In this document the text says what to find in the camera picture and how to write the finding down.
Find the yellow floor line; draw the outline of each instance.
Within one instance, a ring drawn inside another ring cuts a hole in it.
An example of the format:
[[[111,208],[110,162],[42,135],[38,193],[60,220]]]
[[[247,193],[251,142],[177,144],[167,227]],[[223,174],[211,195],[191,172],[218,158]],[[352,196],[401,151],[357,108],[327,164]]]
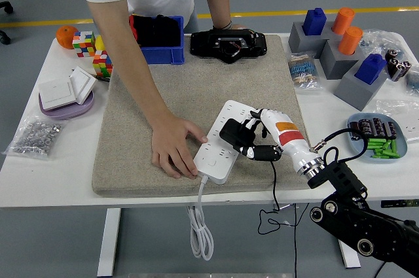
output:
[[[354,8],[355,13],[383,13],[383,12],[406,12],[419,11],[419,7],[381,7],[381,8]],[[336,14],[338,9],[324,10],[326,14]],[[265,16],[292,16],[305,15],[307,10],[288,10],[288,11],[259,11],[259,12],[232,12],[232,18],[254,18]],[[199,19],[211,18],[209,13],[198,14]],[[11,22],[0,23],[0,28],[4,27],[28,27],[28,26],[53,26],[53,25],[71,25],[71,24],[92,24],[91,18],[76,20],[51,20],[51,21],[32,21],[32,22]]]

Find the black cable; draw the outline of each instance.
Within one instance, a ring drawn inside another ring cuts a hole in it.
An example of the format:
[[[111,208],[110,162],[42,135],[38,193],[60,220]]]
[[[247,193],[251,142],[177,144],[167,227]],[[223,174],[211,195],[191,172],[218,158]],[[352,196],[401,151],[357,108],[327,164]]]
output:
[[[364,141],[364,146],[362,148],[362,151],[359,154],[357,154],[357,155],[355,155],[353,157],[341,159],[338,162],[349,162],[350,160],[354,160],[354,159],[356,159],[358,157],[361,157],[367,151],[367,147],[368,147],[368,139],[367,139],[367,137],[365,136],[365,134],[362,131],[359,131],[357,129],[352,129],[352,128],[344,128],[344,129],[338,130],[338,131],[330,134],[328,137],[326,137],[324,139],[324,141],[325,142],[328,142],[331,139],[333,139],[336,136],[338,136],[340,134],[343,134],[343,133],[356,133],[356,134],[358,134],[362,138],[362,140]]]
[[[275,170],[275,165],[274,162],[270,162],[270,165],[272,166],[272,169],[274,170],[274,188],[272,190],[272,192],[274,193],[274,200],[275,200],[275,204],[276,204],[276,209],[274,209],[274,211],[280,211],[280,206],[278,204],[278,201],[276,200],[276,170]]]
[[[280,211],[280,204],[278,203],[278,201],[276,199],[276,180],[277,180],[277,177],[276,177],[276,169],[275,169],[274,162],[270,162],[270,165],[272,166],[272,170],[274,171],[274,187],[272,188],[272,193],[273,193],[273,196],[274,196],[274,201],[275,201],[276,208],[274,208],[272,211],[269,211],[269,212],[265,211],[264,209],[261,209],[259,211],[259,226],[257,227],[257,233],[260,234],[260,235],[265,235],[265,234],[270,234],[271,232],[275,232],[275,231],[277,231],[277,230],[279,230],[281,228],[281,225],[283,225],[283,226],[290,226],[290,227],[297,227],[299,225],[300,221],[301,221],[301,218],[302,218],[303,214],[306,212],[306,210],[308,208],[308,203],[307,203],[306,208],[304,208],[304,211],[301,213],[301,216],[300,216],[299,221],[296,222],[295,224],[282,224],[282,223],[278,222],[275,219],[269,218],[268,219],[268,223],[269,224],[275,224],[278,227],[276,229],[273,229],[273,230],[268,231],[268,232],[261,232],[262,213],[265,213],[267,215],[270,215],[270,214],[278,214],[278,212]]]
[[[337,147],[333,146],[333,147],[331,147],[331,148],[328,148],[328,149],[325,151],[325,154],[323,155],[323,163],[324,163],[325,165],[327,165],[327,154],[328,154],[331,150],[335,150],[335,151],[336,151],[336,154],[335,154],[335,161],[337,161],[337,160],[338,160],[338,156],[339,156],[339,149],[338,149]]]
[[[297,225],[298,224],[297,224],[297,205],[295,204],[294,204],[294,224],[296,225],[294,227],[294,276],[295,278],[297,278]]]
[[[378,277],[378,274],[380,273],[380,271],[382,270],[382,268],[384,267],[384,265],[386,265],[387,262],[383,262],[380,266],[380,268],[377,270],[377,272],[375,273],[374,278]]]

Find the chair wheel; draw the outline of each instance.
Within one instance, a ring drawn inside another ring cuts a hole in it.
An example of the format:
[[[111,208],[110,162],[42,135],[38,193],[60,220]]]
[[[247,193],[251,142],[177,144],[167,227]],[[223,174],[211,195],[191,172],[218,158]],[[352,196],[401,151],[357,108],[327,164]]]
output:
[[[0,43],[10,44],[10,37],[4,31],[0,31]]]

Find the person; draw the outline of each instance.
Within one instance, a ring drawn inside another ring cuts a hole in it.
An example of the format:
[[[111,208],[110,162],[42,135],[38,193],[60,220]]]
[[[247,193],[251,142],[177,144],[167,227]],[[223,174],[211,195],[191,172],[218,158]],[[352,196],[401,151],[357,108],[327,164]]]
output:
[[[152,78],[128,23],[131,13],[142,16],[182,15],[188,24],[194,0],[86,0],[107,52],[125,87],[142,110],[152,134],[152,160],[170,177],[194,179],[198,170],[186,144],[190,133],[201,143],[208,141],[202,129],[174,115],[166,106]],[[230,0],[207,0],[214,28],[232,25]]]

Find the power outlet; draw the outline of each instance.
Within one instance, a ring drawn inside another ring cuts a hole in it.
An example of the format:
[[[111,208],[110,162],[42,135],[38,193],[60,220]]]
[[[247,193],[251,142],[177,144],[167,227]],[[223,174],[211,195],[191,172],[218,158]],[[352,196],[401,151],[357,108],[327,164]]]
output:
[[[207,175],[216,184],[224,184],[227,181],[239,153],[220,138],[219,133],[228,119],[242,122],[250,110],[254,108],[233,100],[224,104],[207,135],[208,142],[201,145],[194,158],[201,177]]]
[[[406,142],[419,139],[418,113],[397,114],[392,116],[392,118],[399,124],[399,127],[405,136]]]

